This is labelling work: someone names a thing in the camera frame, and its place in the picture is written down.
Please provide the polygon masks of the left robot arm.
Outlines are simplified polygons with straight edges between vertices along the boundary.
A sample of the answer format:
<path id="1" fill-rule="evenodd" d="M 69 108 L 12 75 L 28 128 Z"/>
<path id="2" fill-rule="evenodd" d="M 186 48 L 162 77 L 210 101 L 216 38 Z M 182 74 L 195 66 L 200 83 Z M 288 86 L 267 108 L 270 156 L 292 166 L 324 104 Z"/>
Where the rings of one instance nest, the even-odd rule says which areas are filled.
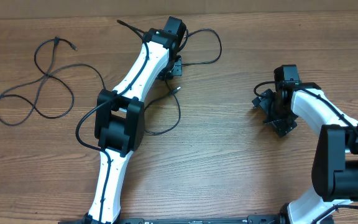
<path id="1" fill-rule="evenodd" d="M 86 114 L 96 116 L 100 170 L 93 203 L 82 223 L 119 221 L 127 165 L 145 133 L 145 98 L 156 79 L 172 75 L 186 25 L 169 17 L 163 29 L 133 31 L 142 41 L 138 58 L 113 90 L 100 91 L 96 107 Z"/>

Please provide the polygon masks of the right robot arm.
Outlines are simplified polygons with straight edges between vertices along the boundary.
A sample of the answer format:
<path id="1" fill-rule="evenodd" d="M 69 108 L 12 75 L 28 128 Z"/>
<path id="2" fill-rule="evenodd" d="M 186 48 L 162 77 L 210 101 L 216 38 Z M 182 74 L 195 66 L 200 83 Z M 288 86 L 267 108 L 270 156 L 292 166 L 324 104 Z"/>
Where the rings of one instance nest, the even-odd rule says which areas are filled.
<path id="1" fill-rule="evenodd" d="M 252 103 L 279 137 L 297 126 L 297 118 L 318 135 L 313 185 L 278 214 L 250 215 L 247 222 L 333 223 L 332 214 L 340 208 L 358 210 L 358 120 L 330 102 L 320 86 L 301 81 L 296 65 L 282 65 L 273 73 L 275 89 L 257 94 Z"/>

